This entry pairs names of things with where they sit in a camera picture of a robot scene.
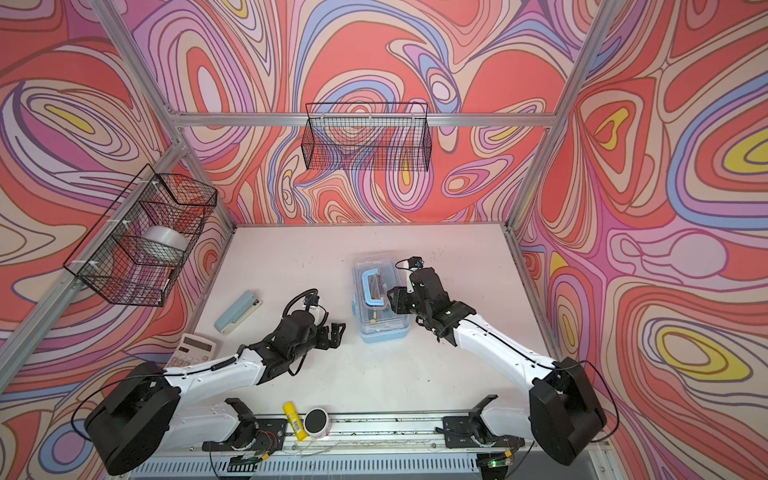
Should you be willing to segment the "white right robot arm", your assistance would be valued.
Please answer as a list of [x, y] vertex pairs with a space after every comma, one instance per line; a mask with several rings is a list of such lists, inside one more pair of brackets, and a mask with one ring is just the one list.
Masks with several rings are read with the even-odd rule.
[[503, 437], [532, 439], [555, 462], [569, 466], [596, 440], [607, 417], [584, 364], [539, 354], [493, 327], [473, 307], [453, 300], [431, 267], [409, 270], [408, 284], [387, 292], [397, 314], [450, 345], [484, 360], [528, 396], [524, 409], [489, 394], [467, 415], [469, 437], [490, 445]]

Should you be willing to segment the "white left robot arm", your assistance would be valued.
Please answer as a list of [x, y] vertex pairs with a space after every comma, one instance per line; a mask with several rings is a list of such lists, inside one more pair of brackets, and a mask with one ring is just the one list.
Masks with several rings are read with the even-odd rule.
[[188, 367], [144, 362], [108, 384], [108, 395], [86, 417], [89, 441], [112, 476], [130, 472], [156, 451], [200, 442], [246, 447], [256, 435], [253, 414], [238, 399], [195, 410], [218, 394], [297, 375], [306, 355], [340, 346], [346, 326], [317, 321], [308, 311], [283, 317], [259, 342], [223, 359]]

